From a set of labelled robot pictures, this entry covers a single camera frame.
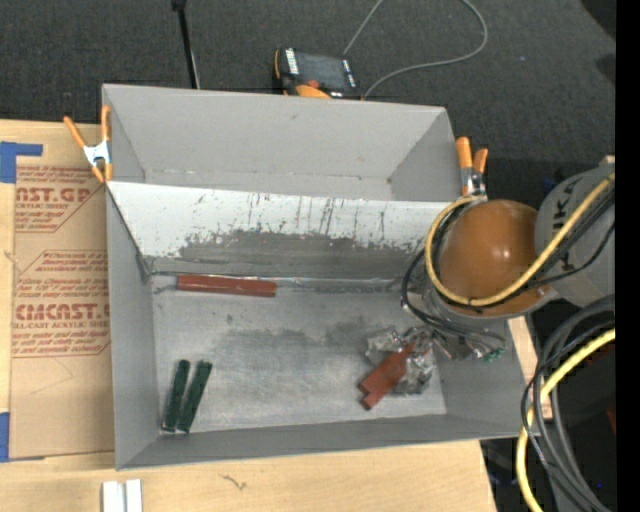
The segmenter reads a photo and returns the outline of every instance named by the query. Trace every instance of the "orange dome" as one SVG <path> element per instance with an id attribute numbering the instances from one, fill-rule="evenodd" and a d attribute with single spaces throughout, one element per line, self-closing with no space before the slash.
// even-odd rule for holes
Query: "orange dome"
<path id="1" fill-rule="evenodd" d="M 511 285 L 536 259 L 536 215 L 530 206 L 502 199 L 468 208 L 444 234 L 434 257 L 442 284 L 469 298 L 489 297 Z M 482 316 L 519 313 L 540 298 L 536 290 L 530 290 L 482 308 Z M 478 315 L 468 308 L 451 307 Z"/>

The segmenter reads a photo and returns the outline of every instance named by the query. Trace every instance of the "black carpet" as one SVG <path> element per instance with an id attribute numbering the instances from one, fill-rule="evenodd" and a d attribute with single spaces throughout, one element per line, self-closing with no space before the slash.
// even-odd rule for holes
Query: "black carpet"
<path id="1" fill-rule="evenodd" d="M 276 47 L 339 56 L 374 3 L 191 0 L 201 85 L 273 94 Z M 615 153 L 616 0 L 474 5 L 489 29 L 481 53 L 399 75 L 370 99 L 445 106 L 455 136 L 489 148 L 489 196 L 537 208 L 545 179 Z M 455 58 L 481 42 L 481 25 L 458 0 L 387 0 L 348 56 L 366 89 L 396 69 Z M 189 87 L 170 0 L 0 0 L 0 117 L 97 122 L 104 82 Z M 566 314 L 552 304 L 535 320 L 545 331 Z M 500 509 L 525 510 L 508 489 L 497 493 L 507 503 Z"/>

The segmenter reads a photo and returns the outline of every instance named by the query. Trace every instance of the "green object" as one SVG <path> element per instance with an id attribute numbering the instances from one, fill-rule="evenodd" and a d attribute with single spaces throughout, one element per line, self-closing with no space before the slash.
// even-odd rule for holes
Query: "green object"
<path id="1" fill-rule="evenodd" d="M 173 378 L 173 386 L 169 392 L 169 400 L 165 411 L 164 420 L 162 422 L 162 430 L 166 432 L 175 432 L 178 416 L 180 415 L 180 405 L 185 389 L 187 389 L 187 378 L 189 377 L 189 368 L 191 363 L 185 359 L 178 362 L 176 374 Z"/>
<path id="2" fill-rule="evenodd" d="M 187 393 L 186 402 L 182 407 L 182 413 L 178 421 L 178 430 L 184 432 L 191 430 L 191 424 L 196 416 L 196 411 L 198 410 L 198 405 L 200 405 L 200 399 L 204 393 L 204 388 L 207 385 L 207 380 L 209 379 L 212 368 L 213 365 L 209 361 L 200 361 L 198 363 L 196 374 L 193 377 Z"/>
<path id="3" fill-rule="evenodd" d="M 484 360 L 485 363 L 493 363 L 494 361 L 497 361 L 498 359 L 500 359 L 503 353 L 504 353 L 504 348 L 500 347 L 489 352 L 482 359 Z"/>

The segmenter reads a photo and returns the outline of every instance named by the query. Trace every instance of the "white cable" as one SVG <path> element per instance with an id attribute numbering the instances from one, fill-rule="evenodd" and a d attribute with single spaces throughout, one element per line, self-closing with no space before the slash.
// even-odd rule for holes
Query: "white cable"
<path id="1" fill-rule="evenodd" d="M 371 16 L 373 16 L 373 14 L 378 10 L 378 7 L 380 7 L 382 2 L 384 2 L 384 0 L 378 0 L 376 4 L 373 6 L 373 8 L 371 9 L 371 11 L 369 11 L 369 14 L 360 25 L 360 28 L 357 30 L 357 32 L 355 33 L 355 35 L 353 36 L 353 38 L 351 39 L 347 47 L 344 49 L 343 54 L 346 54 L 351 49 L 351 46 L 353 46 L 353 43 L 355 43 L 356 39 L 358 38 L 358 36 L 360 35 L 364 27 L 369 23 Z M 476 18 L 478 18 L 480 25 L 482 25 L 482 43 L 480 43 L 480 46 L 478 46 L 472 52 L 467 53 L 466 55 L 462 55 L 460 57 L 441 60 L 437 62 L 426 62 L 424 64 L 415 64 L 413 66 L 407 66 L 406 68 L 401 68 L 396 71 L 393 71 L 388 75 L 383 76 L 378 81 L 376 81 L 371 87 L 369 87 L 367 91 L 364 93 L 363 99 L 367 99 L 371 95 L 373 90 L 376 89 L 383 82 L 386 82 L 390 78 L 398 76 L 402 73 L 406 73 L 408 71 L 415 71 L 418 69 L 426 69 L 426 68 L 433 68 L 437 66 L 446 66 L 448 64 L 455 64 L 456 62 L 462 62 L 464 60 L 470 59 L 471 57 L 476 56 L 478 53 L 484 50 L 484 47 L 487 45 L 487 41 L 489 40 L 489 29 L 487 27 L 487 23 L 482 17 L 482 14 L 480 14 L 480 11 L 478 11 L 478 9 L 473 4 L 471 4 L 471 2 L 469 2 L 468 0 L 460 0 L 460 2 L 462 2 L 476 16 Z"/>
<path id="2" fill-rule="evenodd" d="M 351 47 L 353 46 L 353 43 L 355 43 L 356 39 L 358 39 L 358 36 L 360 35 L 360 32 L 362 32 L 364 27 L 367 26 L 367 23 L 369 23 L 369 20 L 371 19 L 371 16 L 373 16 L 373 14 L 378 10 L 378 7 L 380 7 L 382 2 L 384 2 L 384 0 L 378 0 L 376 2 L 376 5 L 374 5 L 373 8 L 369 11 L 369 14 L 367 14 L 367 17 L 364 19 L 364 21 L 360 25 L 360 28 L 357 30 L 355 35 L 351 38 L 351 41 L 349 42 L 347 47 L 342 51 L 343 55 L 346 55 L 347 52 L 351 49 Z"/>

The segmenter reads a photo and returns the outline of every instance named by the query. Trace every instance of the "box floor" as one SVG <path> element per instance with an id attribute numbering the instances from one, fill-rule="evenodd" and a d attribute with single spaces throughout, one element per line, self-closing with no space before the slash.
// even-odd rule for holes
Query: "box floor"
<path id="1" fill-rule="evenodd" d="M 213 363 L 192 432 L 446 414 L 437 366 L 419 395 L 388 395 L 371 411 L 357 389 L 373 365 L 366 339 L 415 325 L 397 290 L 279 287 L 274 298 L 175 289 L 154 276 L 159 414 L 175 365 Z"/>

